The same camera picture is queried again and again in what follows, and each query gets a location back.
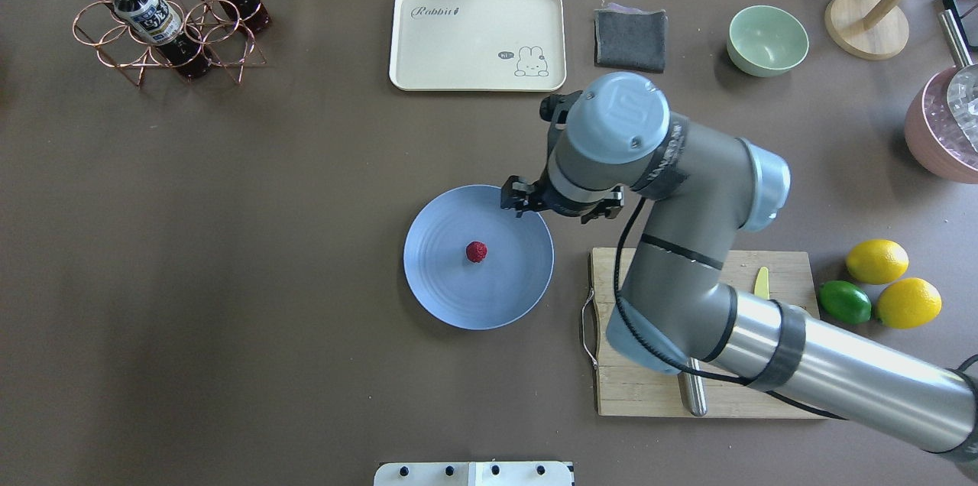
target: yellow lemon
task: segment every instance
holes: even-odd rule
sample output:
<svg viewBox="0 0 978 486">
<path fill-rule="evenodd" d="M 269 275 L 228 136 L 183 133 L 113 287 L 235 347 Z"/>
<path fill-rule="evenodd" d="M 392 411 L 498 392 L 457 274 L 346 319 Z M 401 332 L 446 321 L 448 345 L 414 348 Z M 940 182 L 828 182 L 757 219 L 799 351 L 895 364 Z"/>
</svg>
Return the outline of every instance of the yellow lemon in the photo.
<svg viewBox="0 0 978 486">
<path fill-rule="evenodd" d="M 930 322 L 941 311 L 941 295 L 933 285 L 908 277 L 883 289 L 876 301 L 876 314 L 885 325 L 910 329 Z"/>
<path fill-rule="evenodd" d="M 846 255 L 846 268 L 865 284 L 889 284 L 909 267 L 907 251 L 889 239 L 867 239 Z"/>
</svg>

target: metal handle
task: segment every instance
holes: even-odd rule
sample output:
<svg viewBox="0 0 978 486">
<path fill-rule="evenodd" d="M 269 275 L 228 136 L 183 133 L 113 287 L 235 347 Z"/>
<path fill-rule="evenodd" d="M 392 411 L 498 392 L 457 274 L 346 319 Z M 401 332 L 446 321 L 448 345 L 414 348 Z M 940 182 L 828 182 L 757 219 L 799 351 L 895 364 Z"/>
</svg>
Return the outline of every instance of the metal handle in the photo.
<svg viewBox="0 0 978 486">
<path fill-rule="evenodd" d="M 947 45 L 950 47 L 950 56 L 954 58 L 954 65 L 957 65 L 958 68 L 967 68 L 972 63 L 971 54 L 968 52 L 968 47 L 964 45 L 964 37 L 957 29 L 957 20 L 954 19 L 953 10 L 944 10 L 938 16 L 938 20 L 941 24 L 941 31 L 944 32 L 944 39 L 947 40 Z"/>
<path fill-rule="evenodd" d="M 588 291 L 588 298 L 585 299 L 584 305 L 581 307 L 581 345 L 584 346 L 584 352 L 588 353 L 588 358 L 591 359 L 591 367 L 597 371 L 597 358 L 594 357 L 594 353 L 588 348 L 588 340 L 584 337 L 584 314 L 588 311 L 588 305 L 594 307 L 593 287 Z M 594 308 L 594 327 L 597 328 L 597 307 Z"/>
<path fill-rule="evenodd" d="M 699 371 L 699 360 L 689 358 L 685 364 L 694 370 Z M 680 374 L 682 379 L 682 401 L 685 402 L 685 409 L 697 417 L 706 414 L 706 388 L 703 386 L 703 378 L 699 375 Z"/>
</svg>

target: rabbit logo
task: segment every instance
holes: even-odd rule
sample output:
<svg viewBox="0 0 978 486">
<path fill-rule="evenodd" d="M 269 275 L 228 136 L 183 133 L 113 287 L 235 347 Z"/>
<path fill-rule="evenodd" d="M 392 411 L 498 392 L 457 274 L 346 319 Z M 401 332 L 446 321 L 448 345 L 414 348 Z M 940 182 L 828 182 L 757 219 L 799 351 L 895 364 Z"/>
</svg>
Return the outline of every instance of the rabbit logo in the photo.
<svg viewBox="0 0 978 486">
<path fill-rule="evenodd" d="M 541 47 L 520 47 L 516 76 L 548 76 L 547 58 Z"/>
</svg>

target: green lime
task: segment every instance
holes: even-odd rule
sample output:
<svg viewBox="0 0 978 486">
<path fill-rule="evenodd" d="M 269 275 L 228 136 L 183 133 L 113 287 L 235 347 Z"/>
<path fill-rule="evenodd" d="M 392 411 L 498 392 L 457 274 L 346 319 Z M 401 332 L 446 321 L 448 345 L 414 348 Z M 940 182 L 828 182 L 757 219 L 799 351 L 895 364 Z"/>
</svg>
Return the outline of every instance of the green lime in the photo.
<svg viewBox="0 0 978 486">
<path fill-rule="evenodd" d="M 818 289 L 818 302 L 829 315 L 845 323 L 863 323 L 873 314 L 869 295 L 848 281 L 827 281 Z"/>
</svg>

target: blue plate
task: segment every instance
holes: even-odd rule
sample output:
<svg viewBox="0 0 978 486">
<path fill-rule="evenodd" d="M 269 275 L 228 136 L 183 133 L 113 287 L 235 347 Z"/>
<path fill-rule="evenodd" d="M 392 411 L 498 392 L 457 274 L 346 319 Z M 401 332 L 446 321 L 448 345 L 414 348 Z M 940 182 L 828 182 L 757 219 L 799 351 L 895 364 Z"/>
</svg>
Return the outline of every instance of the blue plate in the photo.
<svg viewBox="0 0 978 486">
<path fill-rule="evenodd" d="M 516 322 L 547 291 L 553 240 L 541 215 L 499 207 L 500 190 L 475 184 L 431 200 L 404 242 L 404 273 L 420 304 L 462 329 Z M 486 244 L 481 263 L 465 257 L 473 241 Z"/>
</svg>

